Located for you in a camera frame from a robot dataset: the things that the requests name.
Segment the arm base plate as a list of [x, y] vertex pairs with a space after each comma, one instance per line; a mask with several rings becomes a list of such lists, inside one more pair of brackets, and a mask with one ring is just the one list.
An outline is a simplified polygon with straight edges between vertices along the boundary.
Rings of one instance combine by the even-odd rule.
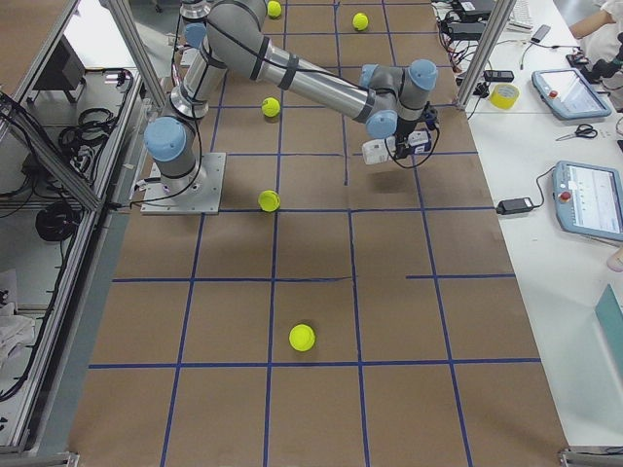
[[204, 153], [198, 175], [193, 173], [178, 180], [163, 177], [155, 163], [140, 211], [145, 215], [217, 214], [222, 195], [226, 166], [225, 153]]

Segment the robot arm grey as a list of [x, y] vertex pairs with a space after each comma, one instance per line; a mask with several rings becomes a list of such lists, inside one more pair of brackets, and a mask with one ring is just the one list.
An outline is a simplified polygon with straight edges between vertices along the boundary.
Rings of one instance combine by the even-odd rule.
[[408, 137], [418, 124], [437, 127], [429, 103], [438, 78], [433, 62], [365, 64], [354, 84], [277, 47], [262, 31], [267, 14], [265, 1], [182, 2], [180, 16], [199, 52], [171, 91], [164, 113], [144, 132], [145, 147], [171, 191], [178, 190], [176, 182], [192, 187], [201, 171], [201, 159], [193, 152], [197, 126], [210, 92], [228, 71], [270, 82], [364, 124], [372, 139], [394, 143], [393, 160], [412, 154]]

